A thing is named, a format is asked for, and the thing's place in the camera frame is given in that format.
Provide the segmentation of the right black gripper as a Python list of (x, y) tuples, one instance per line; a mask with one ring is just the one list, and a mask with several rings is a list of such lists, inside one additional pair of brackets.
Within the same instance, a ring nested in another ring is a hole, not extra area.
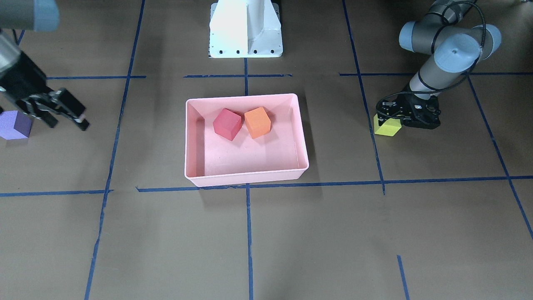
[(11, 67), (1, 72), (0, 83), (8, 101), (50, 128), (54, 128), (58, 120), (47, 110), (40, 109), (35, 100), (50, 100), (53, 113), (72, 120), (82, 131), (90, 126), (85, 118), (86, 107), (66, 88), (52, 91), (45, 74), (24, 52)]

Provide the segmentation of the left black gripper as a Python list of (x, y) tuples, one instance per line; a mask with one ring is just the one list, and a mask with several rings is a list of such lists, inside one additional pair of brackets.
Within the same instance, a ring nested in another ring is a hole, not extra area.
[(398, 94), (377, 103), (377, 127), (394, 127), (394, 121), (411, 128), (432, 130), (441, 125), (438, 97), (422, 99), (415, 94)]

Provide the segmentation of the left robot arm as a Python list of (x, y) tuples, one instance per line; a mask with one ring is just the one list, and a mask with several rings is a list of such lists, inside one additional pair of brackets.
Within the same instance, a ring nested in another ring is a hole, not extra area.
[(464, 82), (480, 61), (498, 50), (501, 32), (486, 23), (475, 0), (436, 0), (421, 20), (402, 27), (399, 44), (429, 58), (402, 91), (377, 103), (378, 135), (393, 136), (402, 127), (439, 127), (438, 96)]

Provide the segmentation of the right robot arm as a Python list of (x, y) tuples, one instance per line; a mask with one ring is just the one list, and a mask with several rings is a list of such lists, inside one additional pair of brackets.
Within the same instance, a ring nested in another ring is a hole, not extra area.
[(60, 24), (55, 0), (2, 0), (0, 2), (0, 87), (6, 99), (30, 117), (50, 128), (57, 116), (68, 118), (82, 131), (90, 123), (86, 107), (67, 89), (51, 89), (45, 73), (20, 48), (25, 31), (53, 32)]

